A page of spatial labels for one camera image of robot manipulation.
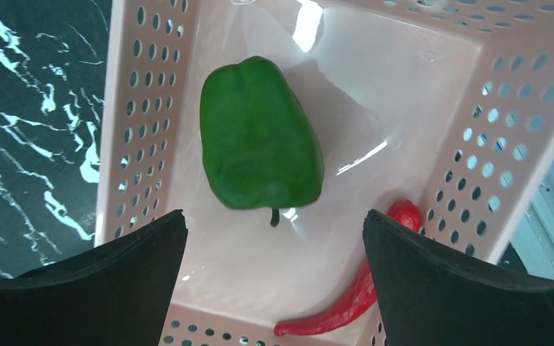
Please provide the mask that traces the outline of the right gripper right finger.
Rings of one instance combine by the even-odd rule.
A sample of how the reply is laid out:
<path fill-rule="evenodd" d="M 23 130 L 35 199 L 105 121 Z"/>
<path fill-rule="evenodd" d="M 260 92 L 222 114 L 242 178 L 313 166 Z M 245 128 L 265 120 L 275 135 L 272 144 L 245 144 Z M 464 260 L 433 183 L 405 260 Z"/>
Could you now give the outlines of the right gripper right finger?
<path fill-rule="evenodd" d="M 390 345 L 554 345 L 554 280 L 471 257 L 377 210 L 363 239 Z"/>

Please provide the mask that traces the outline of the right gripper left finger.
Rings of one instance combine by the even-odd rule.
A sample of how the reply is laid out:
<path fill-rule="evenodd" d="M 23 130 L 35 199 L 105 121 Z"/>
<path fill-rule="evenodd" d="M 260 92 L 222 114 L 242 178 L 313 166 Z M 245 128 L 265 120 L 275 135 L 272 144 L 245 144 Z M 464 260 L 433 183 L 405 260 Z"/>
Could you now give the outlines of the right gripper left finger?
<path fill-rule="evenodd" d="M 158 345 L 188 230 L 173 210 L 132 233 L 0 278 L 0 345 Z"/>

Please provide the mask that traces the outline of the red toy chili pepper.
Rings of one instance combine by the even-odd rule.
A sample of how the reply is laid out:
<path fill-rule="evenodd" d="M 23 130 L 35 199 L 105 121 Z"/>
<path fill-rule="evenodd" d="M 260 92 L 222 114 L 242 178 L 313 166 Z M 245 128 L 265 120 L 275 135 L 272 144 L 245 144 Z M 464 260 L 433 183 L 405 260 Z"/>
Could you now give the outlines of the red toy chili pepper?
<path fill-rule="evenodd" d="M 387 215 L 416 233 L 423 224 L 419 208 L 406 199 L 394 201 Z M 280 321 L 273 333 L 277 336 L 310 336 L 331 332 L 355 321 L 376 302 L 371 269 L 368 259 L 364 258 L 349 286 L 328 308 L 312 316 Z"/>

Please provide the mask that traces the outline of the green toy bell pepper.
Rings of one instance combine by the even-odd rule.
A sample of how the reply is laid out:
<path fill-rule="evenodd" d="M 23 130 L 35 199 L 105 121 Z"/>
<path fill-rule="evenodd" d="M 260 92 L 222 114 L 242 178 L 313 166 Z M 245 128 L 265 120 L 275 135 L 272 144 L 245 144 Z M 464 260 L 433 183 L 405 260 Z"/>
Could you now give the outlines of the green toy bell pepper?
<path fill-rule="evenodd" d="M 202 164 L 209 187 L 232 210 L 282 209 L 318 200 L 321 145 L 280 68 L 262 56 L 217 68 L 201 89 Z"/>

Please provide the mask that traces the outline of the pink plastic basket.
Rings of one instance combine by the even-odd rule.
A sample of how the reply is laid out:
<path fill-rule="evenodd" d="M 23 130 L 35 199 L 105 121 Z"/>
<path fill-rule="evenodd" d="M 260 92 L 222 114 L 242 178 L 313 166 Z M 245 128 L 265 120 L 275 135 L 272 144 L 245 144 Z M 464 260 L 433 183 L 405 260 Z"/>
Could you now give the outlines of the pink plastic basket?
<path fill-rule="evenodd" d="M 225 208 L 201 163 L 206 77 L 275 62 L 320 140 L 320 199 Z M 396 345 L 378 307 L 313 337 L 397 198 L 421 233 L 504 253 L 554 159 L 554 1 L 114 1 L 95 243 L 180 209 L 188 242 L 158 345 Z"/>

